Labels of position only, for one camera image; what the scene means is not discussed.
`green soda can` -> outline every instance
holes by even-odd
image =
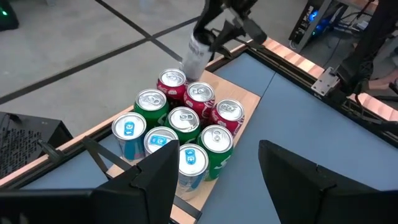
[[[209,157],[209,170],[205,180],[218,178],[233,152],[234,139],[231,132],[220,125],[210,125],[200,133],[197,143],[205,149]]]
[[[147,130],[163,126],[169,112],[166,96],[159,90],[148,89],[138,93],[134,112],[141,114],[147,121]]]
[[[169,113],[165,126],[177,133],[181,145],[193,143],[200,133],[199,116],[184,106],[174,108]]]

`soda can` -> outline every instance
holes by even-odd
[[[180,165],[176,194],[183,200],[196,196],[207,175],[209,158],[202,147],[185,144],[180,147]]]
[[[231,132],[220,125],[210,125],[200,133],[197,143],[205,149],[209,157],[208,175],[205,180],[218,178],[222,168],[232,156],[234,139]]]
[[[238,133],[244,122],[244,109],[238,100],[221,100],[211,110],[210,123],[226,127],[232,136]]]
[[[134,112],[141,114],[147,121],[147,129],[164,125],[169,112],[166,96],[159,90],[148,89],[138,93],[134,103]]]
[[[174,108],[167,116],[165,125],[177,133],[181,146],[195,142],[200,133],[198,115],[184,106]]]
[[[201,124],[209,120],[215,100],[214,89],[204,82],[189,84],[184,93],[184,105],[198,114]]]
[[[146,127],[145,118],[135,112],[125,113],[113,121],[112,132],[127,160],[141,160],[145,157],[143,140]]]
[[[145,155],[149,156],[178,136],[168,127],[157,127],[148,131],[144,138]]]
[[[171,109],[183,106],[183,97],[187,89],[186,81],[185,74],[178,69],[166,69],[160,73],[157,89],[166,95]]]
[[[188,52],[182,60],[180,69],[187,76],[187,81],[197,82],[202,76],[213,52],[210,45],[215,40],[215,35],[206,30],[198,34],[192,34],[188,44]]]

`red soda can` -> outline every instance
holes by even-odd
[[[244,109],[238,100],[225,99],[211,110],[210,123],[226,127],[235,137],[244,122]]]
[[[184,105],[196,112],[201,124],[209,120],[211,109],[215,104],[214,89],[204,82],[193,82],[184,93]]]
[[[170,104],[170,109],[183,106],[183,97],[187,86],[185,74],[175,68],[166,69],[160,73],[157,89],[162,91]]]

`can lid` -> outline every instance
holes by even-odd
[[[178,87],[185,83],[187,77],[181,70],[170,68],[160,73],[159,80],[169,87]]]
[[[152,128],[145,135],[144,146],[147,152],[154,153],[156,150],[160,149],[171,140],[177,139],[177,134],[168,127]]]
[[[122,114],[112,123],[113,134],[123,140],[138,138],[145,132],[146,128],[145,118],[135,112]]]
[[[180,147],[180,173],[189,177],[202,174],[207,170],[209,158],[206,151],[196,144]]]
[[[217,112],[228,121],[238,121],[244,116],[242,104],[233,99],[225,99],[218,102]]]
[[[216,124],[205,128],[200,138],[205,147],[215,153],[224,153],[234,144],[231,132]]]
[[[146,111],[161,109],[166,104],[166,95],[160,90],[148,89],[138,93],[136,103]]]
[[[205,82],[191,83],[187,88],[187,92],[197,102],[206,102],[214,97],[214,89]]]
[[[190,133],[199,127],[199,116],[190,108],[179,106],[169,113],[170,125],[183,132]]]

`blue table surface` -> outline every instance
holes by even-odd
[[[262,98],[202,209],[199,223],[280,223],[258,163],[261,139],[375,189],[398,189],[395,147],[256,59],[243,54],[215,74]],[[120,155],[112,136],[100,143]],[[83,152],[24,188],[87,188],[106,181],[94,160]]]

